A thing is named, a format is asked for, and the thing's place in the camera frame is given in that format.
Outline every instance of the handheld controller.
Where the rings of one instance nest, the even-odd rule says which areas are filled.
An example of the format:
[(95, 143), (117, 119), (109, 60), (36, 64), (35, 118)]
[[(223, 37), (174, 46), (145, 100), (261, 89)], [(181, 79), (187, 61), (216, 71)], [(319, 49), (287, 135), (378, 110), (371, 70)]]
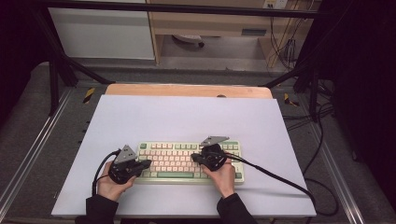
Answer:
[(136, 161), (136, 158), (134, 151), (126, 145), (111, 163), (108, 176), (117, 184), (125, 184), (134, 175), (139, 177), (150, 167), (151, 161)]
[(229, 137), (209, 136), (200, 144), (203, 146), (201, 154), (191, 154), (192, 160), (205, 165), (212, 172), (217, 171), (227, 160), (227, 155), (221, 149), (219, 142), (228, 139)]

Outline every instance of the wooden edge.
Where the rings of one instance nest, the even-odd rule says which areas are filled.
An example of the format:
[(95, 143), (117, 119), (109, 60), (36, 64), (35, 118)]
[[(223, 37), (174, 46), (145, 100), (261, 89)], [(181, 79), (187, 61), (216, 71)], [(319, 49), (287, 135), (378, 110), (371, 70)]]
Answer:
[(264, 87), (208, 86), (177, 84), (111, 84), (107, 95), (157, 95), (157, 96), (225, 96), (230, 98), (273, 99), (272, 93)]

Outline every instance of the person's left hand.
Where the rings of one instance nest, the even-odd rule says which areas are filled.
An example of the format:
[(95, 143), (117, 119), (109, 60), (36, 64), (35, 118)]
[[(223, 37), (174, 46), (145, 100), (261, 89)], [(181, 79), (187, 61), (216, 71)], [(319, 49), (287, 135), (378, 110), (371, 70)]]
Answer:
[(98, 181), (98, 194), (116, 202), (121, 194), (130, 188), (134, 184), (134, 180), (136, 179), (136, 176), (131, 177), (128, 182), (126, 182), (123, 185), (119, 185), (116, 182), (114, 182), (109, 176), (108, 176), (108, 171), (110, 170), (110, 165), (112, 161), (108, 161), (106, 163), (105, 169), (102, 172), (101, 176), (106, 175), (103, 178), (100, 178)]

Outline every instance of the white cabinet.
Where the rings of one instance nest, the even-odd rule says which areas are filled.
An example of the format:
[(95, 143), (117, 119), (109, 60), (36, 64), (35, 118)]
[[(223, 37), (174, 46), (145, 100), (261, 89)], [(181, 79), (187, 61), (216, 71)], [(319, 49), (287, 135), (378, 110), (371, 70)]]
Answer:
[(70, 57), (154, 60), (147, 12), (49, 8), (49, 13)]

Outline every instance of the mechanical keyboard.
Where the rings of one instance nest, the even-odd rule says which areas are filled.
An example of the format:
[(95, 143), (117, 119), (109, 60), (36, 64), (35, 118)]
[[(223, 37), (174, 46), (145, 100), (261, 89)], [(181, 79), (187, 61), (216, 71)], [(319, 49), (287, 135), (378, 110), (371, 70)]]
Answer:
[[(191, 142), (142, 142), (138, 145), (139, 161), (152, 160), (135, 183), (144, 184), (211, 184), (211, 179), (202, 172), (198, 162), (191, 159), (192, 153), (200, 153), (199, 143)], [(237, 141), (219, 143), (230, 154), (241, 157)], [(245, 181), (242, 162), (232, 160), (235, 167), (235, 184)]]

